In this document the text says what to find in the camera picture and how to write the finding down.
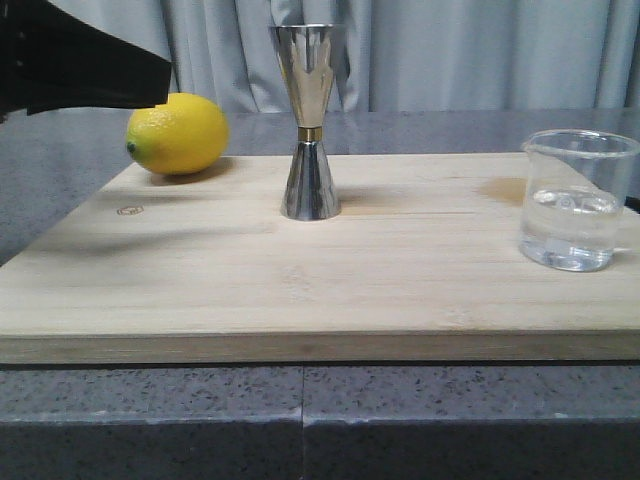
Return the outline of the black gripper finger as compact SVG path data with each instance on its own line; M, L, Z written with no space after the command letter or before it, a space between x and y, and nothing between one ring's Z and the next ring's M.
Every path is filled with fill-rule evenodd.
M1 116L167 100L171 63L48 1L1 3Z

